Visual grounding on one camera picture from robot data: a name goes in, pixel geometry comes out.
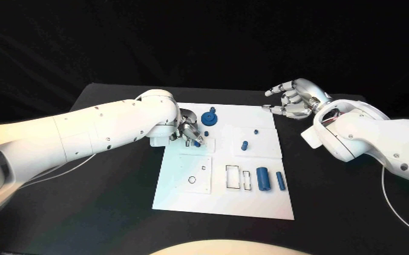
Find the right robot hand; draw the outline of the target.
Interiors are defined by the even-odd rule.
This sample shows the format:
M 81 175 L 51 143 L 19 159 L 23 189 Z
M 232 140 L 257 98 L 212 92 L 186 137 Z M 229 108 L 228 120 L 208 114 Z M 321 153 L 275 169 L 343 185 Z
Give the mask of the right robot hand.
M 304 78 L 281 83 L 265 91 L 265 97 L 274 94 L 281 94 L 281 105 L 262 105 L 262 109 L 296 120 L 310 117 L 333 102 L 329 93 Z

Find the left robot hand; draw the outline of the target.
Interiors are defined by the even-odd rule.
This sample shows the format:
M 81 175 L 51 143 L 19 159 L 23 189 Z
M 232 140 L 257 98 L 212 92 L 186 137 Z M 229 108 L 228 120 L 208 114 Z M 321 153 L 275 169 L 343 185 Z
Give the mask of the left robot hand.
M 176 119 L 179 121 L 176 126 L 176 131 L 170 135 L 170 141 L 182 138 L 186 142 L 186 146 L 190 144 L 203 145 L 205 140 L 198 127 L 198 117 L 192 110 L 182 108 L 180 117 Z

